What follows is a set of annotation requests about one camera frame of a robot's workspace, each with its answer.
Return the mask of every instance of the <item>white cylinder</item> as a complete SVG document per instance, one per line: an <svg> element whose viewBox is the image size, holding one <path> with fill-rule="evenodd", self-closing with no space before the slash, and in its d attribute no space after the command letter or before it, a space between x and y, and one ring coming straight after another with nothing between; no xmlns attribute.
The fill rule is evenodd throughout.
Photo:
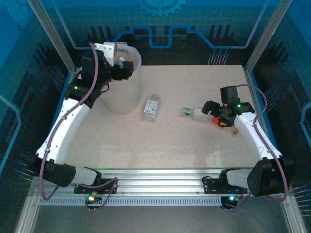
<svg viewBox="0 0 311 233"><path fill-rule="evenodd" d="M135 110L141 101L141 56L137 49L127 46L126 43L116 43L116 45L114 63L117 63L120 58L124 58L126 61L133 61L134 72L128 80L112 80L109 83L109 91L102 93L101 98L111 112L127 114Z"/></svg>

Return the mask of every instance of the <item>gear logo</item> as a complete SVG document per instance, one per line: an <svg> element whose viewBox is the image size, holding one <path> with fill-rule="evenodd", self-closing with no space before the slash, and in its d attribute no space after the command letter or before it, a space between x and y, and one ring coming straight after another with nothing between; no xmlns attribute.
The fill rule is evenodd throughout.
<svg viewBox="0 0 311 233"><path fill-rule="evenodd" d="M186 0L138 0L141 10L145 10L146 14L151 13L152 16L163 15L169 16L175 11L181 9L181 4L185 4Z"/></svg>

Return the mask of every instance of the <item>table surface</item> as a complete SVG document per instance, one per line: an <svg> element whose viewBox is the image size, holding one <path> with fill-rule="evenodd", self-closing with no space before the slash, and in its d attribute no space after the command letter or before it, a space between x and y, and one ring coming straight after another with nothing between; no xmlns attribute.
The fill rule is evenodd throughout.
<svg viewBox="0 0 311 233"><path fill-rule="evenodd" d="M246 83L242 66L143 66L143 97L125 115L110 112L98 98L72 140L67 164L92 168L224 168L253 167L241 133L211 121L180 115L181 107L221 102L220 88ZM142 119L147 96L157 93L156 122ZM242 102L253 101L247 87Z"/></svg>

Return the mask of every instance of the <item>vial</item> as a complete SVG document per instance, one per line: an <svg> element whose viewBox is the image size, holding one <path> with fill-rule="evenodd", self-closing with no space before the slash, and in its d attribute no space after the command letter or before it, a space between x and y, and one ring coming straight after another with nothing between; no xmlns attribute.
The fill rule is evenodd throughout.
<svg viewBox="0 0 311 233"><path fill-rule="evenodd" d="M209 114L206 115L204 113L202 113L202 109L201 108L182 108L180 111L180 114L182 116L188 116L191 117L192 119L195 120L202 120L202 121L207 121L207 119L209 118Z"/></svg>
<svg viewBox="0 0 311 233"><path fill-rule="evenodd" d="M142 112L142 118L147 121L155 121L157 112L160 108L160 104L161 99L158 94L148 96Z"/></svg>

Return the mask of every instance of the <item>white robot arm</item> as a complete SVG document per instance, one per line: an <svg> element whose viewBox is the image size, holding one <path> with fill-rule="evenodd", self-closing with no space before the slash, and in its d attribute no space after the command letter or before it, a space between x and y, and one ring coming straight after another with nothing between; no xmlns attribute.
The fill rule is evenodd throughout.
<svg viewBox="0 0 311 233"><path fill-rule="evenodd" d="M202 113L211 112L221 127L234 125L242 133L252 155L258 161L253 169L223 170L219 177L223 190L238 186L249 189L254 196L284 192L284 180L288 185L291 182L294 166L292 160L282 156L273 146L258 121L255 121L257 115L250 103L240 102L236 86L223 87L220 93L223 105L208 101Z"/></svg>
<svg viewBox="0 0 311 233"><path fill-rule="evenodd" d="M115 43L105 42L95 44L95 49L104 52L104 56L98 60L98 76L95 83L94 70L95 62L93 57L83 56L81 59L82 70L68 85L65 99L61 111L42 146L37 150L36 156L30 156L28 163L33 167L36 175L39 175L42 160L48 151L44 166L43 178L61 187L66 187L71 183L82 183L95 185L97 178L101 178L98 171L87 167L74 167L65 164L66 155L70 143L85 116L89 113L95 100L101 95L101 89L106 86L111 79L128 79L133 73L133 62L123 62L122 68L114 66L114 55L117 50ZM74 106L77 107L64 117Z"/></svg>

